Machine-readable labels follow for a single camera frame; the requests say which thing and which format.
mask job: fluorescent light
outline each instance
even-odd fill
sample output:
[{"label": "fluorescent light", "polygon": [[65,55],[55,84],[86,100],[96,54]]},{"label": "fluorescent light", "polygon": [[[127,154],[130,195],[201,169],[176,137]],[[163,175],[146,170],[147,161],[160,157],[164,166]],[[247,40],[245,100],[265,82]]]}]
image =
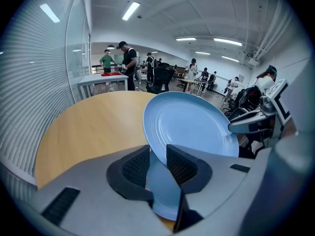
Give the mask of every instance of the fluorescent light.
[{"label": "fluorescent light", "polygon": [[198,54],[205,54],[205,55],[210,55],[210,53],[204,53],[204,52],[196,52]]},{"label": "fluorescent light", "polygon": [[123,20],[128,20],[129,17],[132,15],[132,13],[139,7],[139,3],[138,2],[133,2],[132,5],[129,7],[129,9],[127,10],[126,14],[123,17]]},{"label": "fluorescent light", "polygon": [[189,41],[189,40],[196,40],[194,37],[185,37],[185,38],[176,38],[177,41]]},{"label": "fluorescent light", "polygon": [[54,22],[60,22],[59,18],[54,14],[48,4],[44,3],[40,6],[40,8],[46,13],[46,15]]},{"label": "fluorescent light", "polygon": [[238,45],[238,46],[242,46],[242,43],[235,42],[235,41],[231,41],[231,40],[226,40],[226,39],[221,39],[221,38],[215,38],[215,41],[224,42],[224,43],[229,43],[229,44]]},{"label": "fluorescent light", "polygon": [[229,57],[226,57],[226,56],[222,56],[222,58],[229,59],[229,60],[232,60],[232,61],[235,61],[235,62],[239,62],[237,59],[232,59],[232,58],[229,58]]}]

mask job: table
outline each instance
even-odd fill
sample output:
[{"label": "table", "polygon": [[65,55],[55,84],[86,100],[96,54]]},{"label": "table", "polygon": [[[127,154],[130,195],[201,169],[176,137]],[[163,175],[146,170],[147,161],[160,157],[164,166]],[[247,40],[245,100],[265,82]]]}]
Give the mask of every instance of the table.
[{"label": "table", "polygon": [[[154,96],[141,91],[115,91],[66,109],[40,141],[35,161],[37,187],[42,188],[79,162],[146,145],[142,115]],[[160,219],[168,228],[174,226],[174,221]]]},{"label": "table", "polygon": [[187,85],[188,85],[189,83],[195,83],[195,81],[192,81],[192,80],[186,80],[186,79],[177,79],[177,80],[178,80],[178,81],[185,82],[185,86],[184,86],[183,92],[186,91]]},{"label": "table", "polygon": [[102,76],[101,74],[94,75],[86,75],[83,76],[82,80],[78,83],[78,87],[80,88],[83,99],[89,98],[92,96],[92,90],[90,85],[97,83],[106,83],[106,82],[114,82],[114,81],[124,81],[125,82],[125,90],[127,90],[127,79],[126,75],[114,75],[114,76]]},{"label": "table", "polygon": [[208,82],[207,81],[202,81],[202,80],[199,80],[199,79],[195,79],[195,81],[197,81],[199,84],[199,87],[198,87],[198,92],[197,92],[197,95],[199,95],[200,93],[200,89],[202,87],[202,84],[207,84]]}]

